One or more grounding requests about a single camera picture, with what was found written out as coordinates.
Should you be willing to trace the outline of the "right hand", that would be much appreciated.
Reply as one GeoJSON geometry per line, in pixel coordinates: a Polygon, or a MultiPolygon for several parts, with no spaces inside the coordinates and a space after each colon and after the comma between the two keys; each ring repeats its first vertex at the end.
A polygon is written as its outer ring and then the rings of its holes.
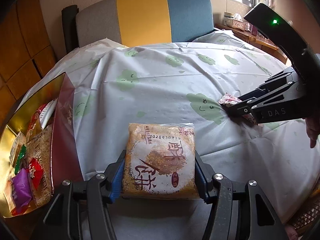
{"type": "Polygon", "coordinates": [[[305,119],[306,133],[310,139],[310,148],[316,146],[317,138],[320,134],[319,116],[313,116],[305,119]]]}

